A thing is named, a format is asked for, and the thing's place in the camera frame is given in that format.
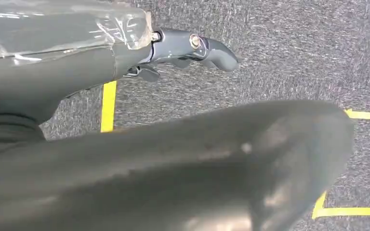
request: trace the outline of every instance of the clear plastic cover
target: clear plastic cover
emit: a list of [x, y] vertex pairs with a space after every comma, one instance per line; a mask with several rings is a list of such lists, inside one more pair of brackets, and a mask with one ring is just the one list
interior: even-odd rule
[[19, 65], [117, 43], [140, 49], [151, 42], [150, 20], [122, 2], [0, 0], [0, 58]]

